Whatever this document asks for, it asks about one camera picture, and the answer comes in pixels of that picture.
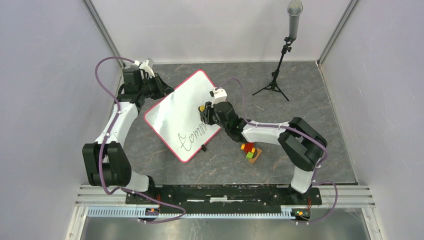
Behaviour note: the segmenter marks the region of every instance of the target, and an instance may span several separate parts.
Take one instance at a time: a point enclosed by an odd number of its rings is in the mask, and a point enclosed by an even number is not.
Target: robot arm
[[[301,136],[282,127],[294,128],[315,139],[323,146],[327,141],[300,117],[282,123],[261,123],[239,117],[233,105],[225,101],[227,93],[224,89],[213,89],[212,102],[206,102],[199,107],[200,119],[208,125],[217,124],[225,130],[235,142],[269,143],[281,146],[294,164],[294,175],[290,186],[304,194],[311,186],[315,165],[323,156],[324,151],[307,139],[299,141]]]
[[[153,61],[146,59],[143,62],[136,61],[135,66],[123,70],[124,83],[119,88],[117,96],[120,111],[118,112],[118,105],[115,103],[113,113],[101,135],[94,143],[87,143],[82,148],[90,185],[102,185],[99,174],[99,153],[105,135],[110,132],[102,153],[104,156],[103,177],[106,186],[127,187],[139,192],[154,188],[154,182],[150,177],[131,170],[130,162],[123,149],[130,126],[139,115],[145,99],[157,100],[174,91],[157,73],[153,72],[152,65]],[[108,131],[116,113],[118,113],[116,122]]]

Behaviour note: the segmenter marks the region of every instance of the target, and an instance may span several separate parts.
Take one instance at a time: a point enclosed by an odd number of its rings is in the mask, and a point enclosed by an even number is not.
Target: green toy block
[[[253,158],[253,155],[254,155],[253,152],[248,152],[247,155],[246,155],[246,158],[247,159],[252,159]]]

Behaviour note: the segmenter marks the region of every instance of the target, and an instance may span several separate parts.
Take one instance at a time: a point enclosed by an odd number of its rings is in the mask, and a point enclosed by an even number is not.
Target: red-bordered whiteboard
[[[220,130],[200,120],[198,107],[212,102],[215,87],[203,70],[197,70],[175,91],[144,114],[144,120],[175,156],[187,163]]]

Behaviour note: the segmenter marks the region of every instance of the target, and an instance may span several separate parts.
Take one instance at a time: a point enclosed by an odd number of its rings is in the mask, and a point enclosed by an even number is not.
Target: metal corner post
[[[99,16],[99,13],[97,12],[92,0],[82,0],[85,7],[87,8],[88,13],[90,14],[94,24],[96,25],[98,31],[100,32],[104,42],[106,43],[107,47],[112,52],[113,56],[115,57],[121,57],[117,47],[114,44],[114,41],[112,40],[111,36],[109,35],[108,30],[105,27],[105,24],[103,23],[102,19]],[[117,59],[116,62],[119,64],[121,68],[125,67],[125,64],[122,60]]]
[[[327,45],[324,47],[324,51],[322,51],[321,56],[319,56],[316,63],[318,65],[322,65],[325,61],[326,57],[328,56],[330,50],[333,48],[334,43],[339,38],[340,33],[342,32],[343,28],[345,27],[347,21],[351,17],[353,11],[355,10],[356,6],[358,5],[360,0],[350,0],[349,4],[347,5],[346,9],[344,10],[343,15],[341,16],[340,20],[337,23],[337,26],[334,29],[334,32],[332,33],[330,39],[327,42]]]

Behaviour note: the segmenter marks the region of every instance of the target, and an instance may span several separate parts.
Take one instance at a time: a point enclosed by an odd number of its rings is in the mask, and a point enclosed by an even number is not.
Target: red border
[[[199,69],[199,70],[197,70],[197,71],[195,71],[192,75],[190,75],[186,80],[184,80],[184,81],[182,81],[180,84],[178,84],[178,86],[176,86],[175,87],[175,89],[177,89],[179,86],[181,86],[183,83],[185,83],[187,80],[189,80],[191,77],[193,77],[193,75],[195,75],[196,73],[198,73],[198,72],[202,72],[202,73],[204,73],[204,75],[207,77],[207,79],[209,80],[209,82],[212,84],[212,86],[214,86],[214,87],[216,87],[215,86],[215,84],[211,81],[211,79],[209,78],[209,76],[206,74],[206,72],[205,71],[203,71],[202,69]],[[150,112],[154,107],[156,107],[156,105],[158,105],[159,103],[161,103],[164,99],[166,99],[168,96],[166,96],[165,98],[162,98],[160,101],[158,101],[158,102],[156,102],[151,108],[149,108],[145,113],[144,113],[144,116],[143,116],[143,118],[144,118],[144,121],[147,123],[147,125],[149,125],[149,127],[151,128],[151,129],[153,129],[153,131],[156,133],[156,135],[162,140],[162,142],[169,148],[169,150],[171,150],[171,152],[178,158],[178,160],[180,161],[180,162],[182,162],[182,163],[187,163],[188,161],[190,161],[190,159],[192,159],[192,157],[194,156],[194,155],[196,155],[199,151],[200,151],[200,149],[201,149],[201,147],[199,147],[199,149],[197,150],[197,151],[195,151],[194,153],[193,153],[193,155],[191,155],[189,158],[188,158],[188,160],[187,161],[183,161],[183,160],[181,160],[181,158],[180,157],[178,157],[178,155],[172,150],[172,148],[168,145],[168,143],[158,134],[158,132],[153,128],[153,126],[152,125],[150,125],[150,123],[146,120],[146,114],[148,113],[148,112]],[[219,131],[221,130],[221,128],[219,128],[206,142],[205,142],[205,144],[207,143],[207,142],[209,142]]]

